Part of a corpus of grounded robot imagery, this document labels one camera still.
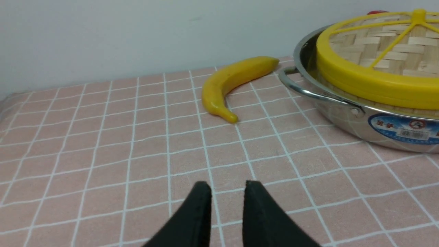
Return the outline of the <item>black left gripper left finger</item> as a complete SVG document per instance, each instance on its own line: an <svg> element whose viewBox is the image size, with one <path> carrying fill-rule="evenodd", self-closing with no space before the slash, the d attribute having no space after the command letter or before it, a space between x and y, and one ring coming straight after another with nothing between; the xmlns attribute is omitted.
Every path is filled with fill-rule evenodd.
<svg viewBox="0 0 439 247"><path fill-rule="evenodd" d="M197 181L173 216L144 247L208 247L211 236L212 192Z"/></svg>

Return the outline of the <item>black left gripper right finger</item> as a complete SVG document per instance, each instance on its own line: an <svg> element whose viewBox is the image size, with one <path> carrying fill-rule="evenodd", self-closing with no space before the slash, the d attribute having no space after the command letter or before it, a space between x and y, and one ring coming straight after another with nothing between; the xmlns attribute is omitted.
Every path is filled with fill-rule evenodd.
<svg viewBox="0 0 439 247"><path fill-rule="evenodd" d="M246 181L244 247L319 247L276 203L260 181Z"/></svg>

